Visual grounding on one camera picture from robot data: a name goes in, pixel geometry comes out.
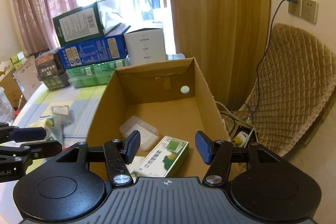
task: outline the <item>beige wall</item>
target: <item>beige wall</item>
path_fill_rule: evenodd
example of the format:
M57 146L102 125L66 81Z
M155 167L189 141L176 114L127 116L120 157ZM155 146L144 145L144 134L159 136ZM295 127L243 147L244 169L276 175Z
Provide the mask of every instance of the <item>beige wall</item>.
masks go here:
M319 3L316 25L288 14L283 3L274 22L299 27L319 38L336 53L336 0L315 0ZM280 0L272 0L271 16ZM298 145L290 157L291 163L312 176L322 189L322 201L315 214L319 224L335 223L336 219L336 106L310 143Z
M0 62L24 50L12 0L0 0Z

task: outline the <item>plastic bag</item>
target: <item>plastic bag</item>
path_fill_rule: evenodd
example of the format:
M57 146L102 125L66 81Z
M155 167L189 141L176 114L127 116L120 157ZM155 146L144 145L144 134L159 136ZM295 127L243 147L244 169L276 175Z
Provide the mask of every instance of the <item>plastic bag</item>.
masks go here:
M0 88L0 122L11 122L14 120L14 109L12 108L4 88Z

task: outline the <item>round hole in cardboard box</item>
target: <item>round hole in cardboard box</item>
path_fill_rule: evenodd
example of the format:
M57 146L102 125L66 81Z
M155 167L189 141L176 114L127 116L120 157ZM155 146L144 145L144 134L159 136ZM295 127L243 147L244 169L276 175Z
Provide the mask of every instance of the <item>round hole in cardboard box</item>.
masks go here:
M187 85L181 87L181 93L187 94L190 91L190 88Z

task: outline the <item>power cord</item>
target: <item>power cord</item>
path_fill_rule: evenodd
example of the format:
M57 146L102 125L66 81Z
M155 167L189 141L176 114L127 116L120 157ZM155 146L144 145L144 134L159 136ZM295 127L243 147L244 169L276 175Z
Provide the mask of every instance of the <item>power cord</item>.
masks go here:
M239 122L243 122L243 123L245 123L245 124L252 125L252 122L250 121L250 118L252 118L253 115L254 115L254 114L257 112L257 110L258 110L259 102L260 102L259 66L260 66L260 64L264 61L265 56L266 56L266 54L267 54L267 52L268 52L268 49L269 49L269 45L270 45L270 42L271 42L271 32L272 32L273 22L274 22L275 16L276 16L276 14L277 14L277 12L278 12L278 10L279 10L281 4L282 4L283 2L285 2L285 1L293 2L293 3L297 3L298 0L281 0L280 3L279 3L279 5L278 5L278 7L277 7L277 9L275 10L275 12L274 12L274 14L273 14L273 17L272 17L272 20L271 20L271 24L270 24L270 27L269 27L268 43L267 43L265 52L264 52L264 54L263 54L261 60L260 60L259 63L257 64L258 101L257 101L257 105L256 105L255 109L254 109L253 111L251 111L251 114L250 114L250 115L248 115L246 118L244 118L244 119L241 120L241 119L236 118L236 117L235 117L235 116L234 116L234 115L227 109L227 107L226 107L225 105L223 105L223 104L220 103L220 102L216 102L217 104L219 104L219 105L221 105L222 107L224 107L225 110L231 115L231 117L232 117L233 119L235 119L235 120L237 120L237 121L239 121Z

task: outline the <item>blue gripper pad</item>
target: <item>blue gripper pad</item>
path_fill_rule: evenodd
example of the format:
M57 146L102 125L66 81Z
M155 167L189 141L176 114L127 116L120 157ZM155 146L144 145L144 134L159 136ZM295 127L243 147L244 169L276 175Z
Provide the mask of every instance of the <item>blue gripper pad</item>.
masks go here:
M9 137L17 143L43 140L47 132L43 127L15 128Z
M205 164L211 164L212 162L212 151L210 142L212 141L202 131L196 132L195 134L196 149Z
M130 164L140 148L140 132L134 130L124 142L127 142L127 150L125 154L125 163Z

